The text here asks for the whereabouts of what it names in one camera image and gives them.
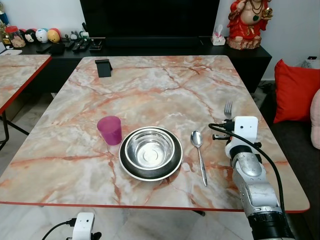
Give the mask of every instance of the television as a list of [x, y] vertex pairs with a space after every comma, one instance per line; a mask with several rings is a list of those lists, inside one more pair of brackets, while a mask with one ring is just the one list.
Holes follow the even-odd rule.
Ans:
[[80, 0], [91, 38], [211, 36], [219, 1]]

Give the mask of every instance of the pink cushion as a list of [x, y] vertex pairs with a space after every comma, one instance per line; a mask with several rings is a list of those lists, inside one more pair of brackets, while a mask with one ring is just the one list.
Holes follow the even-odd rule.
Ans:
[[311, 108], [311, 142], [316, 149], [320, 149], [320, 89], [315, 93]]

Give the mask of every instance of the metal spoon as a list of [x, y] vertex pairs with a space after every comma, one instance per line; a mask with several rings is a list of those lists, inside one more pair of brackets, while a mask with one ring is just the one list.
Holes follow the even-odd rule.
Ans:
[[201, 133], [198, 131], [193, 131], [190, 136], [190, 140], [191, 140], [192, 145], [198, 149], [199, 159], [200, 159], [200, 169], [201, 169], [203, 183], [205, 186], [208, 186], [205, 164], [202, 159], [201, 152], [200, 152], [200, 147], [202, 146], [202, 144], [204, 142]]

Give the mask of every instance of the pink plastic cup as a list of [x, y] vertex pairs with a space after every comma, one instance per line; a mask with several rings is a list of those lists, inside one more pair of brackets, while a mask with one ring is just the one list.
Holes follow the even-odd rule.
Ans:
[[116, 116], [101, 118], [96, 127], [108, 145], [118, 145], [122, 140], [121, 120]]

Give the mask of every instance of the small table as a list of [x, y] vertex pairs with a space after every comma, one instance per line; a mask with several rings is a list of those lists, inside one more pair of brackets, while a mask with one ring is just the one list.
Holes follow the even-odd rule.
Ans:
[[[95, 60], [85, 57], [23, 143], [0, 178], [0, 203], [47, 206], [243, 211], [225, 155], [225, 141], [213, 141], [209, 123], [257, 116], [258, 140], [280, 172], [288, 212], [304, 212], [308, 199], [277, 141], [227, 56], [109, 57], [112, 77], [99, 78]], [[171, 177], [156, 182], [125, 173], [118, 146], [107, 146], [97, 130], [104, 116], [121, 118], [122, 135], [160, 126], [178, 136], [184, 157]], [[203, 134], [201, 147], [208, 187], [190, 134]], [[270, 164], [267, 177], [278, 194]]]
[[50, 55], [0, 56], [0, 118], [5, 133], [5, 140], [0, 141], [0, 150], [9, 140], [8, 125], [26, 135], [29, 134], [8, 121], [5, 110], [50, 60]]

